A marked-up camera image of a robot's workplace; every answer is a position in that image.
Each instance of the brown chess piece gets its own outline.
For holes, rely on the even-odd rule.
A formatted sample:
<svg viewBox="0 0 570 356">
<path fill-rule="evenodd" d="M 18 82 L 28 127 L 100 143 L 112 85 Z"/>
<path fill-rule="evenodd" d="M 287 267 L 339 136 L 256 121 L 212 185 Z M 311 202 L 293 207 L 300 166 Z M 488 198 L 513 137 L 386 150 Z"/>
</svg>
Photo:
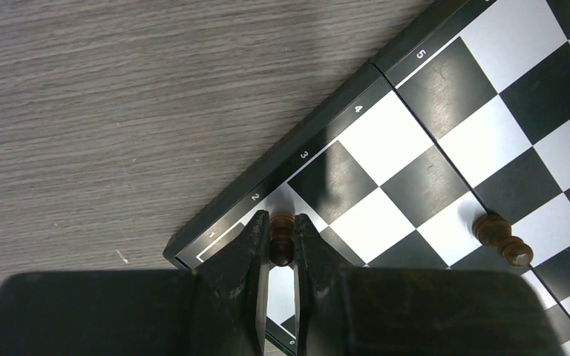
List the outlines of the brown chess piece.
<svg viewBox="0 0 570 356">
<path fill-rule="evenodd" d="M 484 246 L 496 248 L 510 266 L 525 267 L 534 258 L 532 248 L 512 236 L 510 223 L 497 214 L 486 214 L 475 220 L 473 234 Z"/>
<path fill-rule="evenodd" d="M 294 260 L 294 217 L 276 214 L 269 220 L 269 259 L 284 267 Z"/>
</svg>

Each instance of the folding chessboard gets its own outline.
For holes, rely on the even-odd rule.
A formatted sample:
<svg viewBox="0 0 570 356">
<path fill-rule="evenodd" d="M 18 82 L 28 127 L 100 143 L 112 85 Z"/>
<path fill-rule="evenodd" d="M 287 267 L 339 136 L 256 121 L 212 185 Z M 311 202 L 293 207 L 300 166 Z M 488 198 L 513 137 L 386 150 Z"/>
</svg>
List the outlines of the folding chessboard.
<svg viewBox="0 0 570 356">
<path fill-rule="evenodd" d="M 194 268 L 258 209 L 307 214 L 356 266 L 500 270 L 535 289 L 570 355 L 570 0 L 438 0 L 170 240 Z M 486 211 L 534 249 L 471 236 Z M 295 353 L 294 274 L 268 338 Z"/>
</svg>

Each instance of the pawn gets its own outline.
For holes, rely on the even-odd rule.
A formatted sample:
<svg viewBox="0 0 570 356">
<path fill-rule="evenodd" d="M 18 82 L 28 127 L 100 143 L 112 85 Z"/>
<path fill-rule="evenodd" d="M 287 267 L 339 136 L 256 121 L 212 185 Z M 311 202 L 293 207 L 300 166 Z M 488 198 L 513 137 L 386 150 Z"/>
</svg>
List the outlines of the pawn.
<svg viewBox="0 0 570 356">
<path fill-rule="evenodd" d="M 276 214 L 269 220 L 269 259 L 279 267 L 294 260 L 294 217 Z"/>
<path fill-rule="evenodd" d="M 525 267 L 534 258 L 532 248 L 512 236 L 510 223 L 497 214 L 486 214 L 475 220 L 473 234 L 484 246 L 496 248 L 510 266 Z"/>
</svg>

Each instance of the scratch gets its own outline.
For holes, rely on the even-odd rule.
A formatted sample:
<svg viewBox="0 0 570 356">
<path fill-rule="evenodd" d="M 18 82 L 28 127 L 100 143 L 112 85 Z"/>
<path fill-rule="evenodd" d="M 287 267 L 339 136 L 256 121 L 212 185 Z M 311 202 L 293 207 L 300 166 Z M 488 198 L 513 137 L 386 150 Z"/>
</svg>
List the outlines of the scratch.
<svg viewBox="0 0 570 356">
<path fill-rule="evenodd" d="M 125 264 L 127 265 L 127 264 L 129 263 L 129 262 L 128 262 L 128 259 L 125 258 L 125 257 L 123 257 L 123 254 L 121 253 L 121 251 L 119 251 L 119 250 L 115 250 L 115 251 L 117 252 L 117 254 L 119 255 L 119 257 L 121 258 L 121 260 L 122 260 L 123 262 L 125 262 Z"/>
</svg>

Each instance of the chess piece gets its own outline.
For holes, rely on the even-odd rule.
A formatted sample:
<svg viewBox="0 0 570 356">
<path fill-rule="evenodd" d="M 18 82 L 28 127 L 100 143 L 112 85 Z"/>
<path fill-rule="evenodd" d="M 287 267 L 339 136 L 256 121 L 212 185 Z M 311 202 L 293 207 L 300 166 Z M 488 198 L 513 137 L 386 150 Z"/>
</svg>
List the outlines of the chess piece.
<svg viewBox="0 0 570 356">
<path fill-rule="evenodd" d="M 510 266 L 525 267 L 534 258 L 532 248 L 512 236 L 510 223 L 497 214 L 486 214 L 475 220 L 473 234 L 484 246 L 496 248 Z"/>
<path fill-rule="evenodd" d="M 276 214 L 269 221 L 269 259 L 284 267 L 294 260 L 294 217 Z"/>
</svg>

